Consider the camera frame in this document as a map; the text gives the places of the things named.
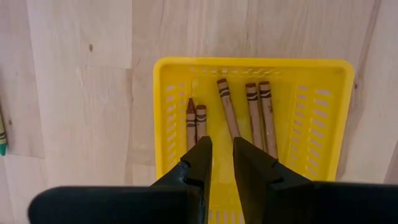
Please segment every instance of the brown crayon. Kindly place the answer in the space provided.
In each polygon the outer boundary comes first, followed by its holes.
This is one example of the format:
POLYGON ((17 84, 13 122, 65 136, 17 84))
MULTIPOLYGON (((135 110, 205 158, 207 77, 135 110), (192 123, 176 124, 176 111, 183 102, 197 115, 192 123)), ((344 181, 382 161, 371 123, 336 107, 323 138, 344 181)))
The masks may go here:
POLYGON ((259 100, 255 83, 246 84, 246 97, 248 98, 253 144, 259 149, 264 149, 262 146, 259 100))
POLYGON ((197 125, 195 118, 195 105, 193 105, 192 98, 189 98, 187 106, 187 150, 190 150, 197 142, 197 125))
POLYGON ((264 116, 264 122, 266 124, 266 138, 268 154, 275 159, 278 159, 276 138, 275 138, 275 124, 274 124, 274 113, 272 110, 271 102, 271 86, 269 82, 260 82, 260 97, 262 104, 262 115, 264 116))
POLYGON ((217 81, 218 92, 220 93, 221 100, 224 106, 226 121, 228 123, 229 133, 232 141, 235 137, 240 137, 238 123, 236 122, 235 112, 231 101, 231 93, 229 92, 228 83, 225 78, 217 81))
POLYGON ((206 106, 198 105, 197 106, 197 140, 206 136, 206 106))

